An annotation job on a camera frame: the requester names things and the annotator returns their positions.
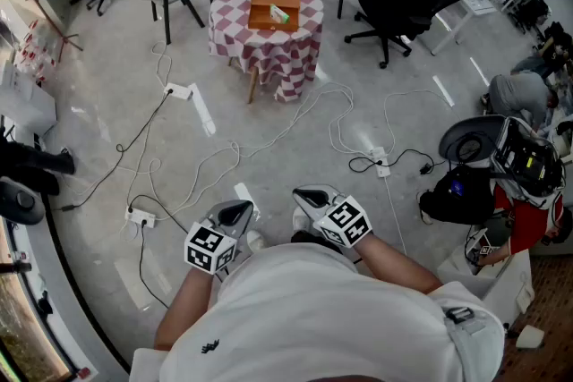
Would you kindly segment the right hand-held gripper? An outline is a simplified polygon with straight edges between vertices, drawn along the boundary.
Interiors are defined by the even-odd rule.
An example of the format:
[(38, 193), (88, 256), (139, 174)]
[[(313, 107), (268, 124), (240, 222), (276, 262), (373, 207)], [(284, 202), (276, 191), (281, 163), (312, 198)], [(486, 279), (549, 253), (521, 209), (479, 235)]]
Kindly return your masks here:
[(354, 247), (372, 231), (370, 220), (352, 196), (336, 196), (323, 215), (323, 197), (331, 191), (330, 185), (303, 185), (293, 190), (293, 198), (327, 241)]

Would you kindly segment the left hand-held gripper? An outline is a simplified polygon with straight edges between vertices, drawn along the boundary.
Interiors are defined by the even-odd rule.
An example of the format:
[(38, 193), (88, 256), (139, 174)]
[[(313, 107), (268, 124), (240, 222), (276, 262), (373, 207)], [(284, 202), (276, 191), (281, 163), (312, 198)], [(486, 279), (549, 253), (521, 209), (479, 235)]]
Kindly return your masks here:
[(249, 200), (232, 199), (215, 205), (185, 237), (185, 262), (212, 276), (226, 271), (246, 252), (246, 231), (254, 212)]

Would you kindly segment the orange wooden box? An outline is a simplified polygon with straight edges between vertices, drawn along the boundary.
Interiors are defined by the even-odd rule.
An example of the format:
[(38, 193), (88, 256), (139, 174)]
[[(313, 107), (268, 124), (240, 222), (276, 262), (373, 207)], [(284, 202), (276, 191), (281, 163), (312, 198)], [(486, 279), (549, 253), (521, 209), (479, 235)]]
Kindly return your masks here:
[[(269, 6), (275, 4), (289, 14), (288, 24), (278, 24), (269, 16)], [(299, 29), (301, 0), (251, 0), (248, 28), (252, 30), (281, 30), (296, 32)]]

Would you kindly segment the person's left forearm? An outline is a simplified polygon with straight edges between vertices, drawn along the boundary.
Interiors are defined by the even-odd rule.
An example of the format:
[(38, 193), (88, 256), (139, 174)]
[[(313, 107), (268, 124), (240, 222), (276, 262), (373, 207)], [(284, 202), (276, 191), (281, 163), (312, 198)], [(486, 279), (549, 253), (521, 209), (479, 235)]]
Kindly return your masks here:
[(175, 342), (208, 310), (213, 276), (192, 268), (159, 323), (154, 349), (170, 351)]

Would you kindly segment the person's right forearm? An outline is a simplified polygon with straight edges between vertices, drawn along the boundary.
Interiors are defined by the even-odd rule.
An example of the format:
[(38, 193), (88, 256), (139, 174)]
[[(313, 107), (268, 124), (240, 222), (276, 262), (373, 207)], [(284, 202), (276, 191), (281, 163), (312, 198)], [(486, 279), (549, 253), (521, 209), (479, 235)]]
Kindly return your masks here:
[(396, 250), (373, 233), (365, 235), (355, 246), (364, 264), (379, 280), (403, 286), (423, 294), (442, 287), (430, 270)]

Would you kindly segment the white open box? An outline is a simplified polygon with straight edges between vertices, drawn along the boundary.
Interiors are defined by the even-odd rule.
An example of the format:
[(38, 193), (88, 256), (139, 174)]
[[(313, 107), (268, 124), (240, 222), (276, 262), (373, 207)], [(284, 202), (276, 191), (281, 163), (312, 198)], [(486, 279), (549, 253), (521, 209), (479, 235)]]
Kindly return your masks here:
[(485, 229), (467, 237), (438, 267), (444, 283), (460, 282), (501, 320), (512, 326), (535, 297), (529, 253), (524, 250), (503, 261), (484, 267), (472, 264), (495, 251)]

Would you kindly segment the white cardboard box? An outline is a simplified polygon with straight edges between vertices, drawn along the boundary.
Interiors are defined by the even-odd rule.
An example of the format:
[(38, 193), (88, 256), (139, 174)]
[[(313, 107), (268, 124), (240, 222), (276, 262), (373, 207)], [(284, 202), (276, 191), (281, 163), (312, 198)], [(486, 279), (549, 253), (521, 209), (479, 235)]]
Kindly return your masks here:
[(57, 123), (54, 98), (8, 61), (0, 71), (0, 115), (38, 136)]

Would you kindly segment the person's right white shoe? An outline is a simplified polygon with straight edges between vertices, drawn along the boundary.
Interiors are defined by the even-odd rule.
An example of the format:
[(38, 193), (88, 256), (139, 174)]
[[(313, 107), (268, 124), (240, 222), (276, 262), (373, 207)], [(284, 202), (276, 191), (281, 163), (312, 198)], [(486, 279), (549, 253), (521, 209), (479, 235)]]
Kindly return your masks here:
[(293, 213), (293, 230), (294, 233), (308, 232), (311, 228), (311, 219), (305, 214), (305, 212), (297, 207)]

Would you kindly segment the person's white shoe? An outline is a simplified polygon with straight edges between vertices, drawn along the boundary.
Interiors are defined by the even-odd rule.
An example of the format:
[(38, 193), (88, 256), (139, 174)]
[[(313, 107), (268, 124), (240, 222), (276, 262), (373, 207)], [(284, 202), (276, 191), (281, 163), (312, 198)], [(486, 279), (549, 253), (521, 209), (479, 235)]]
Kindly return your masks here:
[(308, 232), (311, 228), (311, 219), (305, 214), (305, 212), (297, 207), (293, 213), (293, 230), (294, 233)]
[(267, 247), (264, 237), (256, 230), (250, 230), (246, 234), (248, 248), (252, 253), (264, 250)]

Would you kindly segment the person's left white shoe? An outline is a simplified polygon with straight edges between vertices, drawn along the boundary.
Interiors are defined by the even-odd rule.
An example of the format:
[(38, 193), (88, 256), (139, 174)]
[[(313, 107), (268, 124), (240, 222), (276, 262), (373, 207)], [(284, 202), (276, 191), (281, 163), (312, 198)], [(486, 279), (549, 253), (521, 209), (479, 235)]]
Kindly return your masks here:
[(267, 247), (264, 237), (256, 230), (250, 230), (246, 234), (248, 248), (252, 253), (264, 250)]

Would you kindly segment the person's black trousers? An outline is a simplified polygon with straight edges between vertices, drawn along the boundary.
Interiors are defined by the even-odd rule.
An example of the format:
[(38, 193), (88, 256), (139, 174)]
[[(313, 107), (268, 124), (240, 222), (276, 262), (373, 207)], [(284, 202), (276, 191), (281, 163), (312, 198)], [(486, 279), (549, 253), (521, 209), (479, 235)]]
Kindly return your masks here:
[(322, 236), (316, 235), (309, 231), (298, 230), (295, 231), (290, 240), (291, 243), (314, 243), (322, 247), (328, 248), (335, 251), (336, 253), (342, 254), (342, 250), (335, 244)]

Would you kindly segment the black backpack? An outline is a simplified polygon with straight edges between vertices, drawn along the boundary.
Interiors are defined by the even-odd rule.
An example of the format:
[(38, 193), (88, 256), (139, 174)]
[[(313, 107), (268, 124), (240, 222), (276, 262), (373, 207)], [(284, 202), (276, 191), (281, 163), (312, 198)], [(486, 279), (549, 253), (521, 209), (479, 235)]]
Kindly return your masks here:
[(418, 205), (426, 219), (461, 225), (482, 224), (495, 209), (491, 172), (486, 168), (457, 166), (432, 190), (422, 192)]

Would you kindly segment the black round stool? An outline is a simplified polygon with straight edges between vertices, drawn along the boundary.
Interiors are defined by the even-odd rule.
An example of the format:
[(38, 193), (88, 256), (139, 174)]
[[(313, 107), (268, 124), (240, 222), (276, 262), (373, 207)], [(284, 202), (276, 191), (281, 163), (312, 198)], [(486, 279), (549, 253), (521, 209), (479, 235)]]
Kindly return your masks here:
[(45, 216), (40, 196), (7, 177), (0, 178), (0, 216), (17, 225), (37, 225)]

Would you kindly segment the group of red white packets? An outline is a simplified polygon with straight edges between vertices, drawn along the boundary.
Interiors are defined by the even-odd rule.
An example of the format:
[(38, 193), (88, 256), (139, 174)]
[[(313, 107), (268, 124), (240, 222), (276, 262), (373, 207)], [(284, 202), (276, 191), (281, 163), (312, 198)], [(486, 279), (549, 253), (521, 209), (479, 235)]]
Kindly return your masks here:
[(19, 45), (14, 58), (15, 67), (36, 81), (46, 81), (55, 73), (59, 45), (60, 38), (50, 24), (35, 20)]

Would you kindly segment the white foam block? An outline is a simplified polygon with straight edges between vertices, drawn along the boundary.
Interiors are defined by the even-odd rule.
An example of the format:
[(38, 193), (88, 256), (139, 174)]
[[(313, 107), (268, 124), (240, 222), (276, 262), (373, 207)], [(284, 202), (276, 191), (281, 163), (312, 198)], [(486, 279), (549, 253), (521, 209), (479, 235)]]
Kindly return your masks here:
[(527, 350), (537, 349), (543, 343), (544, 336), (545, 333), (542, 329), (525, 325), (517, 337), (516, 347)]

